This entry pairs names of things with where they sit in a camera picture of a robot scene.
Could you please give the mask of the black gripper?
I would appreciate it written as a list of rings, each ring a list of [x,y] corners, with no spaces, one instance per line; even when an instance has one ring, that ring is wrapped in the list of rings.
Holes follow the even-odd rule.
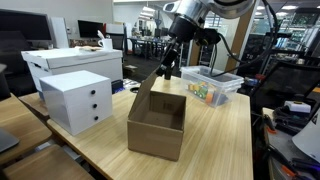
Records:
[[[161,65],[156,70],[158,76],[165,74],[167,68],[173,69],[179,61],[181,45],[179,43],[189,42],[197,30],[197,26],[183,16],[176,16],[169,28],[168,35],[170,43],[166,47],[165,56]]]

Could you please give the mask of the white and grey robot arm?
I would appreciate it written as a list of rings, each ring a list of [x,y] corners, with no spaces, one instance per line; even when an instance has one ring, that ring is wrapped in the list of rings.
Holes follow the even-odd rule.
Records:
[[[190,40],[201,45],[218,43],[217,32],[205,29],[205,18],[213,12],[225,19],[235,19],[245,14],[253,0],[178,0],[164,5],[163,11],[172,13],[174,20],[168,30],[170,41],[165,56],[155,73],[158,76],[169,73],[178,56],[178,49]]]

